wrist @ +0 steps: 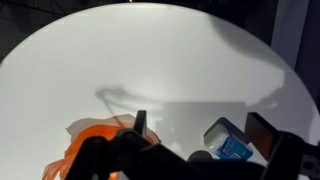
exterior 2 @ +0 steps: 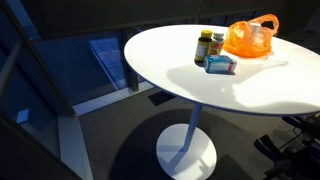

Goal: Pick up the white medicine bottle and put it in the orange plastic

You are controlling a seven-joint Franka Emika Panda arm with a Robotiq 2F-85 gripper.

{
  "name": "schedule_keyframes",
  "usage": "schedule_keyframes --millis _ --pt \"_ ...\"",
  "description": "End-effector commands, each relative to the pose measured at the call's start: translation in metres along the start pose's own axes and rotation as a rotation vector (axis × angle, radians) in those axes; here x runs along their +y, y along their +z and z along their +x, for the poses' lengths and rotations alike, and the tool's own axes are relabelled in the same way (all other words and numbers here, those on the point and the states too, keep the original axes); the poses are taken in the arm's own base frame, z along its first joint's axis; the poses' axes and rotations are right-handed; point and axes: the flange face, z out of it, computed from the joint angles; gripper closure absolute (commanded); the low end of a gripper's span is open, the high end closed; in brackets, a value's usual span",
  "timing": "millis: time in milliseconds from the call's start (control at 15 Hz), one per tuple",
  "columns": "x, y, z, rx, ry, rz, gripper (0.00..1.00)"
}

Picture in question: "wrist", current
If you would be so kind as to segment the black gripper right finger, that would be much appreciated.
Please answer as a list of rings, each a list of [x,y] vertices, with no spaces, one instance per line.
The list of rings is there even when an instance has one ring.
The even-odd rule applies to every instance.
[[[265,160],[269,160],[280,132],[256,112],[246,118],[245,134]]]

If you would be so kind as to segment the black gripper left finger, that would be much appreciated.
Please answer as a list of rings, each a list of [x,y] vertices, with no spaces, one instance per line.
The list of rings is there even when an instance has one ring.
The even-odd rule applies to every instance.
[[[145,110],[139,110],[137,112],[133,129],[145,137],[147,134],[147,112]]]

